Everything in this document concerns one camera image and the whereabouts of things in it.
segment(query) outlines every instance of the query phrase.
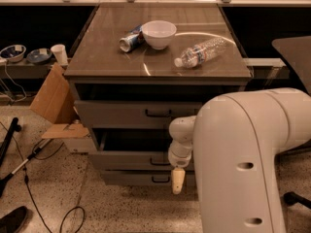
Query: black cable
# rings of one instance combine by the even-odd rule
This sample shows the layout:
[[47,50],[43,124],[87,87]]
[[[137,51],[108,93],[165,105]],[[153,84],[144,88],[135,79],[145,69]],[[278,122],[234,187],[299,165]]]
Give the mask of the black cable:
[[[32,152],[34,152],[34,150],[37,149],[37,147],[41,144],[42,141],[44,141],[44,139],[40,140],[40,141],[34,146],[34,148],[32,149]],[[63,147],[63,145],[64,145],[64,143],[62,143],[62,144],[58,147],[58,149],[57,149],[54,153],[52,153],[50,156],[48,156],[48,157],[38,158],[37,156],[34,156],[34,158],[37,159],[37,160],[47,160],[47,159],[50,159],[51,157],[53,157],[54,155],[56,155],[56,154],[60,151],[60,149]]]
[[288,206],[293,206],[295,203],[299,203],[308,209],[311,209],[311,201],[301,197],[293,191],[287,192],[283,195],[283,200]]
[[[6,131],[8,131],[8,129],[4,126],[4,124],[3,124],[1,121],[0,121],[0,124],[3,126],[3,128],[4,128]],[[23,156],[22,156],[22,154],[21,154],[21,152],[20,152],[20,149],[19,149],[19,145],[18,145],[18,143],[17,143],[17,140],[15,139],[15,137],[12,137],[12,139],[15,141],[16,146],[17,146],[17,152],[19,153],[19,156],[20,156],[21,160],[23,161],[24,158],[23,158]],[[39,141],[39,142],[35,145],[35,147],[33,148],[32,152],[36,149],[36,147],[37,147],[42,141],[43,141],[43,140]],[[60,147],[58,147],[58,149],[57,149],[53,154],[51,154],[50,156],[45,157],[45,158],[41,158],[41,159],[40,159],[40,158],[36,158],[36,157],[35,157],[35,158],[38,159],[38,160],[46,160],[46,159],[49,159],[49,158],[51,158],[52,156],[54,156],[57,152],[59,152],[59,150],[61,149],[61,147],[63,146],[63,144],[64,144],[64,143],[62,143],[62,144],[60,145]],[[34,200],[34,198],[33,198],[33,195],[32,195],[32,193],[31,193],[31,190],[30,190],[30,187],[29,187],[29,177],[28,177],[27,168],[26,168],[25,165],[24,165],[23,171],[24,171],[24,182],[25,182],[25,184],[26,184],[26,187],[27,187],[27,190],[28,190],[30,199],[31,199],[31,201],[32,201],[32,203],[33,203],[33,205],[34,205],[34,207],[36,208],[36,211],[37,211],[37,213],[38,213],[38,215],[39,215],[41,221],[43,222],[43,224],[45,225],[45,227],[49,230],[49,232],[52,233],[52,231],[51,231],[51,230],[49,229],[49,227],[46,225],[46,222],[44,221],[44,219],[43,219],[43,217],[42,217],[42,215],[41,215],[41,213],[40,213],[40,211],[39,211],[39,209],[38,209],[38,207],[37,207],[37,204],[36,204],[36,202],[35,202],[35,200]],[[65,215],[65,217],[63,218],[63,220],[61,221],[60,228],[59,228],[59,233],[61,233],[61,231],[62,231],[62,225],[63,225],[65,219],[68,217],[68,215],[69,215],[71,212],[73,212],[73,211],[75,211],[75,210],[78,210],[78,209],[82,210],[82,212],[83,212],[83,218],[82,218],[81,224],[79,225],[79,228],[75,231],[75,233],[78,233],[78,232],[79,232],[79,230],[82,228],[82,226],[83,226],[83,224],[84,224],[84,222],[85,222],[85,220],[86,220],[86,211],[85,211],[85,209],[84,209],[83,207],[81,207],[81,206],[76,206],[76,207],[74,207],[73,209],[71,209],[71,210]]]
[[59,233],[61,233],[61,231],[62,231],[62,225],[63,225],[65,219],[68,217],[68,215],[69,215],[71,212],[73,212],[74,210],[78,210],[78,209],[81,209],[81,210],[82,210],[82,212],[83,212],[83,219],[82,219],[81,224],[79,225],[79,228],[75,231],[75,233],[77,233],[77,232],[81,229],[82,225],[84,224],[84,222],[85,222],[85,220],[86,220],[86,211],[85,211],[85,209],[82,208],[81,206],[76,206],[76,207],[74,207],[73,209],[71,209],[71,210],[65,215],[64,219],[61,221],[60,228],[59,228]]

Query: black object on floor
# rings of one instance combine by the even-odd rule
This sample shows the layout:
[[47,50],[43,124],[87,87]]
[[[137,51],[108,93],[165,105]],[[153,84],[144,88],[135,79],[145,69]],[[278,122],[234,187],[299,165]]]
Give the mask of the black object on floor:
[[7,149],[9,147],[9,144],[13,138],[13,134],[14,132],[19,132],[21,130],[21,127],[20,125],[17,124],[18,123],[18,118],[17,117],[14,117],[12,122],[11,122],[11,125],[10,125],[10,128],[7,132],[7,135],[4,139],[4,142],[0,148],[0,166],[3,162],[3,159],[4,159],[4,156],[6,155],[6,152],[7,152]]
[[305,206],[306,208],[311,209],[311,201],[304,198],[304,197],[299,196],[298,194],[294,193],[293,191],[285,193],[283,198],[284,198],[284,202],[289,206],[292,206],[295,203],[299,203],[299,204]]
[[17,233],[24,225],[28,210],[21,206],[0,218],[0,233]]
[[28,161],[30,161],[34,156],[36,156],[36,154],[38,154],[38,153],[39,153],[48,143],[50,143],[51,141],[52,141],[52,139],[46,139],[46,140],[44,140],[44,142],[41,143],[41,144],[37,147],[37,149],[35,149],[34,151],[32,151],[32,153],[29,154],[28,157],[27,157],[24,161],[22,161],[22,163],[21,163],[18,167],[16,167],[16,169],[15,169],[12,173],[8,174],[4,179],[0,180],[0,197],[2,196],[2,193],[3,193],[3,191],[4,191],[4,188],[5,188],[6,185],[7,185],[7,182],[15,175],[15,173],[17,173],[22,167],[24,167],[24,165],[25,165]]

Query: white container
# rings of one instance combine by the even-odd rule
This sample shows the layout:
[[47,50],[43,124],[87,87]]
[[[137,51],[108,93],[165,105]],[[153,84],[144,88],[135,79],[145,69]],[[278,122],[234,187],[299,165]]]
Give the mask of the white container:
[[51,47],[51,51],[54,54],[57,62],[62,67],[68,66],[68,57],[66,53],[66,47],[62,44],[57,44]]
[[177,28],[165,20],[153,20],[142,26],[145,41],[155,50],[164,50],[173,40]]

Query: desk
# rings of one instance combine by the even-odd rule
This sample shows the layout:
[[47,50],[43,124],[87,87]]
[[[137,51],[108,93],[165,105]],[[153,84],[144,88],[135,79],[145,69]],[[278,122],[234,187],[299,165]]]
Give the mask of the desk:
[[[153,50],[145,43],[122,52],[125,32],[153,19],[176,24],[169,47]],[[215,36],[227,40],[223,55],[176,69],[173,60],[185,47]],[[89,158],[105,183],[150,185],[170,184],[171,119],[195,115],[207,100],[246,85],[251,73],[215,5],[113,3],[98,9],[65,77],[98,149]],[[194,184],[193,165],[187,184]]]

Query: drawer handle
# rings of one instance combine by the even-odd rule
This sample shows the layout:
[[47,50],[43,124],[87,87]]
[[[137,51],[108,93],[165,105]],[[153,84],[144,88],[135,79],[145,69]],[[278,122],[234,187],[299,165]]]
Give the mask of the drawer handle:
[[153,183],[169,183],[171,181],[171,178],[168,176],[166,180],[157,180],[154,176],[152,176]]
[[147,117],[172,117],[172,111],[169,110],[169,111],[168,111],[168,114],[157,115],[157,114],[150,114],[150,113],[148,112],[148,109],[146,109],[146,110],[145,110],[145,115],[146,115]]
[[171,163],[169,162],[154,162],[152,158],[150,158],[150,164],[153,166],[169,166]]

